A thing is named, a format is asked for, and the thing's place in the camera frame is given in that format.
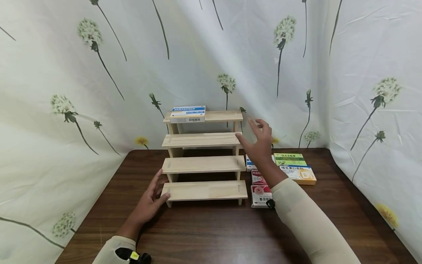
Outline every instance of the blue and white medicine box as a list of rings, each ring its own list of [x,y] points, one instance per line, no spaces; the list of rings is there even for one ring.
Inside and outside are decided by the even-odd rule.
[[[170,123],[205,122],[205,106],[176,106],[170,114]]]
[[[274,155],[271,155],[271,159],[274,161],[274,163],[276,162],[276,160],[274,159]],[[250,172],[252,170],[256,170],[257,167],[255,166],[255,164],[249,159],[248,154],[246,154],[246,171]]]

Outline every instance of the left hand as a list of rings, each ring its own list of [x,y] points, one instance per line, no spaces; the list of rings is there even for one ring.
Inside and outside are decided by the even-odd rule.
[[[139,222],[141,225],[150,221],[158,212],[160,206],[170,198],[170,193],[165,193],[158,198],[161,195],[164,183],[168,182],[168,178],[162,177],[161,174],[162,169],[155,174],[148,189],[143,193],[138,205],[131,214],[132,219]]]

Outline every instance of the yellow flower print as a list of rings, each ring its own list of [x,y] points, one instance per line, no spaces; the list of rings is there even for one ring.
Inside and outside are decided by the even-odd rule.
[[[146,137],[144,136],[139,136],[135,139],[135,144],[138,144],[140,146],[145,146],[147,150],[149,150],[149,148],[147,147],[148,144],[148,140],[146,139]]]
[[[280,140],[278,138],[273,138],[273,140],[271,141],[271,148],[274,148],[274,144],[278,144],[280,142]]]
[[[398,228],[398,219],[395,213],[388,208],[386,205],[383,204],[376,204],[375,208],[378,210],[378,212],[384,217],[384,219],[387,221],[387,223],[390,224],[390,226],[393,227],[393,231]]]

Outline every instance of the wooden table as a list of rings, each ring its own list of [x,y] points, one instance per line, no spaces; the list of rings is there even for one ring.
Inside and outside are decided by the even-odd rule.
[[[297,149],[274,150],[298,153]],[[303,186],[340,230],[362,263],[416,263],[369,201],[336,166],[327,149],[301,149],[317,183]],[[189,156],[231,155],[231,150],[189,150]],[[137,204],[167,150],[129,153],[57,263],[90,264]],[[231,180],[231,173],[185,174],[180,181]],[[250,173],[243,172],[250,197]],[[154,264],[310,263],[275,211],[252,209],[251,199],[174,202],[145,227],[138,252]]]

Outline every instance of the arm sleeve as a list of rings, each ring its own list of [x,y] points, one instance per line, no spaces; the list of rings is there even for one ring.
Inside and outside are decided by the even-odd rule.
[[[331,220],[297,183],[285,179],[271,192],[281,221],[313,264],[360,263]]]
[[[105,243],[92,264],[127,264],[126,260],[116,255],[115,250],[118,248],[136,250],[136,243],[126,237],[114,236]]]

